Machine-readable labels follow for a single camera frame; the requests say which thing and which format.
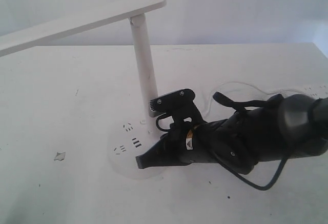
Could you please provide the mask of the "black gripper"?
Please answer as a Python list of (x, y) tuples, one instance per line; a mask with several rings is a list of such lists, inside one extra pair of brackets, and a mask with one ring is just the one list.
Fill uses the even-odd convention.
[(139, 169), (220, 164), (237, 174), (247, 175), (256, 156), (243, 134), (245, 119), (230, 117), (209, 123), (171, 123), (169, 131), (144, 154), (136, 156)]

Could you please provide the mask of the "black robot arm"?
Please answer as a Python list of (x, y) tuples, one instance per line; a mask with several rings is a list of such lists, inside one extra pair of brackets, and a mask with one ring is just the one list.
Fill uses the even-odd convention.
[(234, 113), (207, 122), (192, 91), (170, 93), (150, 102), (156, 120), (173, 119), (160, 140), (136, 157), (140, 169), (221, 164), (249, 174), (259, 162), (319, 156), (327, 151), (327, 99), (303, 94), (268, 100), (233, 101), (216, 92), (213, 99)]

